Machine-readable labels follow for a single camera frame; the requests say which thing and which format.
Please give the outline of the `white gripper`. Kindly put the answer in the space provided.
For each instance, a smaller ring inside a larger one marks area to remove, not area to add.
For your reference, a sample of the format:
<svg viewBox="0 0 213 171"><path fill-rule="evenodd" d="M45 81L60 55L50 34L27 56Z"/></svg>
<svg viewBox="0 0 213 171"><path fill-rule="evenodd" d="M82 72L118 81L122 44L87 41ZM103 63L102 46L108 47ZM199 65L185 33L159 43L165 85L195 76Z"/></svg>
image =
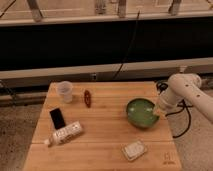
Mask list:
<svg viewBox="0 0 213 171"><path fill-rule="evenodd" d="M181 100L181 96L177 95L171 88L167 88L159 94L153 113L155 115L165 116L170 113Z"/></svg>

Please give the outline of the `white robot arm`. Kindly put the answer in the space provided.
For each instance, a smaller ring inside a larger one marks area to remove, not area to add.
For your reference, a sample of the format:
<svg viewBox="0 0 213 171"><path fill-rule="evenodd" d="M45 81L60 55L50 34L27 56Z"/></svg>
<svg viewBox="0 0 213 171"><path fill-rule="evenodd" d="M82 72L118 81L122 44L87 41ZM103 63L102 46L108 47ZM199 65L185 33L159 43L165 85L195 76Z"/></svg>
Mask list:
<svg viewBox="0 0 213 171"><path fill-rule="evenodd" d="M166 113L182 100L190 102L213 124L213 97L203 92L202 79L197 74L173 74L168 79L168 87L156 101L153 112Z"/></svg>

